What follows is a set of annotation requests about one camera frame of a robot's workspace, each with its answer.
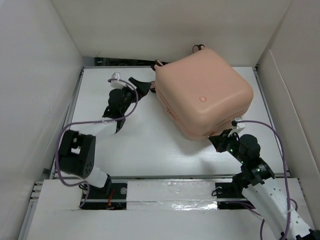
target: skin-colored object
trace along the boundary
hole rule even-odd
[[[155,91],[167,114],[191,140],[203,140],[231,128],[249,108],[253,89],[209,48],[181,60],[155,66]]]

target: white table surface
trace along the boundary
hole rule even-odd
[[[277,181],[284,192],[284,179],[278,178]],[[136,182],[128,183],[127,200],[130,198],[131,201],[140,201],[141,207],[144,200],[149,201],[150,196],[157,195],[158,191],[164,193],[163,184],[156,184],[154,181],[139,183],[139,185]],[[203,193],[195,195],[193,187],[201,186],[199,183],[181,188],[181,192],[175,196],[169,192],[171,183],[168,181],[166,188],[169,194],[158,194],[157,200],[164,202],[165,200],[178,201],[186,198],[203,200],[205,198],[211,200],[212,204],[215,203],[210,196],[210,189],[207,189],[206,196]],[[311,228],[314,228],[298,180],[291,178],[288,183],[290,197],[298,203],[297,212]],[[66,187],[58,179],[45,180],[27,240],[259,239],[262,219],[248,210],[177,210],[177,208],[163,209],[162,206],[152,210],[151,208],[114,211],[79,210],[81,195],[82,191],[78,187]],[[264,225],[263,239],[275,240],[267,224]]]
[[[254,91],[253,101],[243,119],[270,124],[252,68],[234,69]],[[107,80],[114,72],[119,72],[123,80],[134,77],[138,81],[150,82],[155,78],[155,73],[148,67],[85,69],[73,122],[101,119],[112,90]],[[72,127],[77,131],[84,128],[88,127]],[[275,174],[283,174],[280,151],[274,134],[268,128],[247,123],[241,134],[257,137],[261,157]],[[224,176],[239,173],[241,166],[229,153],[217,153],[208,140],[186,139],[151,92],[138,103],[120,132],[106,136],[96,145],[95,164],[117,177]]]

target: screw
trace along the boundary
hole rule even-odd
[[[222,194],[222,187],[221,187],[221,186],[217,186],[217,187],[215,188],[215,190],[216,190],[216,193],[217,193],[217,194]]]
[[[120,189],[120,193],[121,194],[127,194],[127,189],[125,188],[125,187],[122,187],[121,189]]]

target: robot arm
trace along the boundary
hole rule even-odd
[[[223,192],[236,192],[246,197],[270,226],[276,239],[282,239],[287,226],[287,197],[275,180],[275,174],[260,157],[257,138],[250,134],[239,137],[232,129],[208,138],[219,153],[229,152],[241,165],[241,173],[232,178]],[[291,207],[287,240],[319,240],[320,231],[313,231]]]
[[[136,92],[122,84],[119,78],[119,73],[116,72],[109,80],[115,89],[109,93],[108,106],[103,113],[101,122],[104,119],[123,118],[130,105],[146,96],[151,87],[150,82],[140,82],[130,77],[129,81],[136,87],[136,95]],[[61,171],[86,180],[92,186],[90,191],[108,196],[111,190],[111,178],[95,166],[96,143],[108,135],[119,132],[125,121],[126,119],[123,118],[106,124],[91,123],[87,124],[80,132],[67,130],[58,151]]]

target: white connector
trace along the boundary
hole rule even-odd
[[[234,119],[236,122],[241,121],[242,117],[236,117]],[[233,127],[231,132],[229,133],[228,137],[232,136],[232,134],[237,133],[239,134],[243,129],[245,129],[246,125],[244,123],[237,123],[236,126]]]
[[[119,79],[119,72],[115,72],[114,74],[112,74],[111,79],[109,80],[111,87],[113,87],[114,89],[123,89],[126,86],[126,84],[119,81]]]
[[[98,167],[93,166],[92,172],[90,175],[85,178],[90,185],[95,186],[97,188],[103,188],[108,179],[108,175],[101,171]]]

